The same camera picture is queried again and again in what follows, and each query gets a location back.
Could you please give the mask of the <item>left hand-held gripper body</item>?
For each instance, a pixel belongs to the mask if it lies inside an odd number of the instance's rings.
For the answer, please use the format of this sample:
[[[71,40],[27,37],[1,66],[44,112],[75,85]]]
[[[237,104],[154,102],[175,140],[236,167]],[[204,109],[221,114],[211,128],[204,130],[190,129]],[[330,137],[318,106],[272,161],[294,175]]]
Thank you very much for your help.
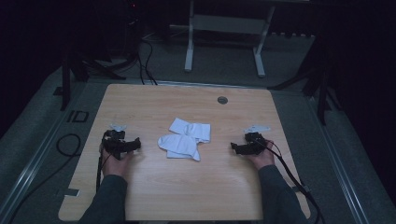
[[[106,130],[102,137],[102,145],[106,152],[120,160],[121,154],[126,153],[125,138],[126,125],[111,124],[110,130]]]

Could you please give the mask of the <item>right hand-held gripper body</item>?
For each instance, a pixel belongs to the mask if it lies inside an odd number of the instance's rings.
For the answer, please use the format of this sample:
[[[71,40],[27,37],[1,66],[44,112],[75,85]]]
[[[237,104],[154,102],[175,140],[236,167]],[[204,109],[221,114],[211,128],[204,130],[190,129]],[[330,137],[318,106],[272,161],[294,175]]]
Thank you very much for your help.
[[[246,155],[259,155],[262,151],[267,149],[268,141],[262,136],[262,132],[269,131],[268,126],[252,125],[245,129],[245,140],[247,148]]]

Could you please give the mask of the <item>person's right hand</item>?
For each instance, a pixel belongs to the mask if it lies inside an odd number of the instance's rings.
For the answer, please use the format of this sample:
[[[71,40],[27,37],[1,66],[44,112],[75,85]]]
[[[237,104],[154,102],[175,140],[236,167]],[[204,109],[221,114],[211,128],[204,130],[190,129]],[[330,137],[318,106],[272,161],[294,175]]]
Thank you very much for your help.
[[[260,170],[262,167],[275,164],[274,153],[271,151],[273,145],[273,141],[268,141],[267,149],[262,151],[259,155],[247,156],[247,158],[253,163],[257,170]]]

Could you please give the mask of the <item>person's left hand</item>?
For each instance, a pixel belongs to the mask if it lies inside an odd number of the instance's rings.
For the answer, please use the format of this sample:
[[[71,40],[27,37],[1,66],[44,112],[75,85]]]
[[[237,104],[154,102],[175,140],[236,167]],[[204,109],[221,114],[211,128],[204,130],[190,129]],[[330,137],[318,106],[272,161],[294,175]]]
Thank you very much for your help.
[[[104,157],[102,161],[102,173],[104,176],[117,175],[122,178],[127,176],[131,160],[134,157],[133,152],[124,155],[120,160],[109,154],[103,145],[100,146],[101,155]]]

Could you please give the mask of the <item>black tripod stand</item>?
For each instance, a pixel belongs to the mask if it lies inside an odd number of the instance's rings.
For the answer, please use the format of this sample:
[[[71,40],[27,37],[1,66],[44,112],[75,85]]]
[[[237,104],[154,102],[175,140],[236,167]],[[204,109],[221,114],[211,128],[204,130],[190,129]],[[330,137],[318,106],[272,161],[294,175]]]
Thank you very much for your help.
[[[302,93],[304,96],[312,97],[318,91],[317,116],[320,123],[325,125],[328,86],[333,66],[334,61],[329,50],[329,42],[325,37],[317,35],[304,56],[296,75],[280,84],[268,87],[268,90],[280,91],[306,79]]]
[[[62,35],[62,106],[65,110],[71,99],[70,73],[79,81],[87,81],[87,66],[113,79],[124,80],[116,70],[126,67],[137,58],[140,21],[129,16],[105,17],[96,15],[77,19]]]

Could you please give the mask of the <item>metal floor rail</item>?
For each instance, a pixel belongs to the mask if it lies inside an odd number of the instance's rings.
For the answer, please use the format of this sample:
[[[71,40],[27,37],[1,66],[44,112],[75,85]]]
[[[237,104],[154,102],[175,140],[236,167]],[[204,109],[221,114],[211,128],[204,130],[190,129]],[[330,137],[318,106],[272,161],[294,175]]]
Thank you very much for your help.
[[[31,159],[26,162],[8,196],[0,204],[0,224],[11,224],[12,219],[18,213],[24,200],[28,198],[28,190],[43,161],[46,159],[56,134],[61,129],[62,123],[65,121],[66,117],[71,113],[78,98],[84,92],[85,87],[86,83],[77,83],[72,88],[74,91],[72,94],[73,98],[65,107],[65,110],[60,111],[59,115],[55,117],[55,121],[53,121],[46,130],[35,153],[32,155]]]
[[[308,96],[306,101],[309,106],[310,113],[319,126],[319,132],[324,138],[324,143],[326,145],[329,160],[332,164],[332,168],[335,172],[337,180],[340,184],[340,188],[346,198],[346,203],[350,209],[351,215],[353,216],[356,224],[369,224],[368,218],[364,209],[361,206],[360,198],[355,190],[354,185],[347,174],[347,170],[342,163],[340,156],[338,154],[337,148],[330,136],[330,133],[325,125],[321,123],[317,115],[317,104],[318,102],[312,96]]]

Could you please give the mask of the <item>white metal table frame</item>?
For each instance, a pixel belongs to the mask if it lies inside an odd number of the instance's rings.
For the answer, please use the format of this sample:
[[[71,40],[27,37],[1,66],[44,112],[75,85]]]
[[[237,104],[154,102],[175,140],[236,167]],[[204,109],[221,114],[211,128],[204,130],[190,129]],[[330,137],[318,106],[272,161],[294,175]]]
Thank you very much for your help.
[[[253,60],[256,66],[257,76],[265,77],[264,63],[262,61],[262,50],[265,39],[269,34],[269,28],[278,4],[307,4],[309,0],[260,0],[267,4],[264,19],[236,18],[217,15],[198,14],[195,12],[195,3],[198,0],[187,0],[189,2],[188,45],[185,56],[184,71],[191,72],[194,55],[194,32],[210,31],[229,34],[257,35],[260,39],[252,48]]]

